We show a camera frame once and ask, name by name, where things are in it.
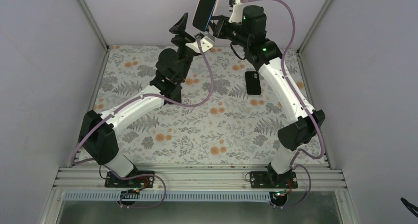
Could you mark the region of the phone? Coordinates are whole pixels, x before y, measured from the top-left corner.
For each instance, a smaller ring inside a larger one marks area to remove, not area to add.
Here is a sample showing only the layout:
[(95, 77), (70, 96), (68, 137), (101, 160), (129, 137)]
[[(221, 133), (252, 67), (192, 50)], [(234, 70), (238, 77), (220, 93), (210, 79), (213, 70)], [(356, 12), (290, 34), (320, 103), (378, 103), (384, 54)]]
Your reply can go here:
[(199, 0), (194, 13), (192, 26), (204, 32), (209, 26), (209, 22), (216, 11), (219, 0)]

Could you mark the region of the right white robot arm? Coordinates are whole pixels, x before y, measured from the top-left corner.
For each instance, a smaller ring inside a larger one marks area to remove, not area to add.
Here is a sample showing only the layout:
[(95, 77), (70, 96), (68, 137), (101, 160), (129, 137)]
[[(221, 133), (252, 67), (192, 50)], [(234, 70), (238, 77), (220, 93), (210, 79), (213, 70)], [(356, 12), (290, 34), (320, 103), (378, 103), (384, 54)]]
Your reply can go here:
[(264, 172), (264, 185), (279, 188), (292, 178), (291, 164), (303, 145), (317, 134), (325, 120), (303, 96), (284, 62), (283, 53), (266, 37), (267, 16), (260, 6), (249, 5), (230, 17), (214, 16), (210, 27), (218, 39), (230, 40), (244, 49), (244, 58), (272, 88), (282, 105), (289, 125), (278, 130), (280, 146)]

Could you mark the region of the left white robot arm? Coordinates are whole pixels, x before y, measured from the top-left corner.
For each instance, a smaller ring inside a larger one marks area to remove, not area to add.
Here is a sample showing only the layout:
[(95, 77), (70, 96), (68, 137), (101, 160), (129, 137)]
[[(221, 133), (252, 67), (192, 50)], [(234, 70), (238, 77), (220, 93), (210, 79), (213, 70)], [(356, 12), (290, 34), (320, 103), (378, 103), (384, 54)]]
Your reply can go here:
[(167, 48), (160, 52), (156, 73), (150, 84), (125, 102), (101, 113), (94, 110), (83, 118), (78, 149), (84, 148), (99, 165), (113, 171), (125, 187), (137, 181), (135, 165), (119, 151), (117, 134), (148, 112), (165, 104), (181, 102), (181, 84), (185, 82), (193, 57), (197, 55), (188, 44), (195, 38), (186, 32), (188, 13), (184, 13), (170, 29), (172, 43), (177, 50)]

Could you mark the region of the black phone case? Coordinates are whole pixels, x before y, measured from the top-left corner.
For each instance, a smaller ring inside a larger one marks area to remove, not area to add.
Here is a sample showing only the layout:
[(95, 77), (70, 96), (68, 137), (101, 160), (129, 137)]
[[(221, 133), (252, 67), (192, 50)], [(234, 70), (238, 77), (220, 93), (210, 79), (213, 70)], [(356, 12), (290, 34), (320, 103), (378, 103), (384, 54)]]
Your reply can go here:
[(260, 77), (257, 71), (247, 71), (244, 74), (246, 92), (248, 95), (261, 95)]

